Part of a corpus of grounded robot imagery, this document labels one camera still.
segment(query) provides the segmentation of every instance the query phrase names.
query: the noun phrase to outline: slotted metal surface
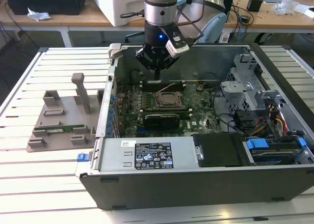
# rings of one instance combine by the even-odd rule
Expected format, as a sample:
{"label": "slotted metal surface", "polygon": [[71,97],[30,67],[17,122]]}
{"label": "slotted metal surface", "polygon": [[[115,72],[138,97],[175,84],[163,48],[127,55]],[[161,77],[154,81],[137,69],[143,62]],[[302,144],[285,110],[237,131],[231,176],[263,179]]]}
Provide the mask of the slotted metal surface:
{"label": "slotted metal surface", "polygon": [[[314,222],[313,188],[287,202],[106,212],[96,207],[94,200],[75,176],[81,165],[88,165],[78,165],[75,162],[77,154],[90,149],[27,153],[25,148],[43,106],[45,90],[58,89],[60,96],[75,95],[71,73],[84,70],[87,73],[87,92],[96,94],[96,90],[107,80],[109,60],[102,58],[107,52],[108,48],[50,48],[47,53],[38,54],[0,108],[1,224],[253,224],[253,217],[261,216],[269,218],[268,224]],[[42,59],[47,55],[53,56],[53,60],[60,65],[43,65],[43,61],[47,60]],[[66,55],[85,55],[85,60],[90,63],[79,62],[78,59],[74,62],[66,59]],[[95,64],[97,59],[88,59],[89,55],[99,55],[99,62],[104,63]],[[39,72],[44,72],[44,75],[38,75]]]}
{"label": "slotted metal surface", "polygon": [[[314,112],[314,70],[302,61],[294,51],[285,50],[278,46],[261,46],[261,48]],[[262,74],[262,77],[271,89],[276,89],[274,83],[265,73]]]}

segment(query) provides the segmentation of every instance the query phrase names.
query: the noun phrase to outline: power supply label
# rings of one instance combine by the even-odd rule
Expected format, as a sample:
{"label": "power supply label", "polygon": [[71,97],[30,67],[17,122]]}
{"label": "power supply label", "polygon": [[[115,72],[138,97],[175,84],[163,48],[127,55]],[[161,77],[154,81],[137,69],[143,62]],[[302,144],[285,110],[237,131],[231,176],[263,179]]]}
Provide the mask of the power supply label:
{"label": "power supply label", "polygon": [[134,159],[137,170],[173,168],[171,143],[137,143]]}

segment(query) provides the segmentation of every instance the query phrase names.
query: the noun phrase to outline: gray plastic stand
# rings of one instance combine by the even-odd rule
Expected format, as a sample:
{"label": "gray plastic stand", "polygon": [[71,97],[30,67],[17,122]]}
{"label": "gray plastic stand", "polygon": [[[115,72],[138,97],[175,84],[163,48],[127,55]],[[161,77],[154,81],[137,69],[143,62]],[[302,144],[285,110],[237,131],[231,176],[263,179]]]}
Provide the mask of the gray plastic stand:
{"label": "gray plastic stand", "polygon": [[104,91],[88,96],[84,75],[74,73],[77,96],[59,97],[57,91],[46,91],[45,105],[38,117],[27,152],[93,148]]}

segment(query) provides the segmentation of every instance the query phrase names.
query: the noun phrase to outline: green pcb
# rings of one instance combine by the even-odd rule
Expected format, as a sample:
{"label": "green pcb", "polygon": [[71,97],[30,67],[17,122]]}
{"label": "green pcb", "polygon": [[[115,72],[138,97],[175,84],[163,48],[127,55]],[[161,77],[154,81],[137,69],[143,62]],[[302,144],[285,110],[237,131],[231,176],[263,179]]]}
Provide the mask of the green pcb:
{"label": "green pcb", "polygon": [[[123,128],[120,130],[123,137],[178,137],[190,136],[193,133],[219,133],[221,128],[212,112],[210,88],[204,88],[201,92],[196,90],[198,83],[187,83],[184,91],[166,92],[175,94],[178,100],[164,100],[164,107],[160,107],[155,92],[142,92],[138,86],[133,86],[125,93],[121,100],[120,122]],[[144,127],[144,117],[150,114],[176,114],[180,116],[180,125],[175,130],[147,131]]]}

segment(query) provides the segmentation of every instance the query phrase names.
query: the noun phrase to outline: sticker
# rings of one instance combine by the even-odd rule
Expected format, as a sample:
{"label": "sticker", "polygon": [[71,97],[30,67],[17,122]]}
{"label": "sticker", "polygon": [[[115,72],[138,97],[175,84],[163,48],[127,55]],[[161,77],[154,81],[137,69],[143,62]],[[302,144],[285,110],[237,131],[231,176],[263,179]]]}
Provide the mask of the sticker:
{"label": "sticker", "polygon": [[173,168],[171,143],[135,143],[134,146],[136,169]]}
{"label": "sticker", "polygon": [[47,133],[60,133],[63,132],[63,129],[52,129],[52,130],[46,130]]}
{"label": "sticker", "polygon": [[135,140],[123,140],[121,141],[121,147],[135,147]]}

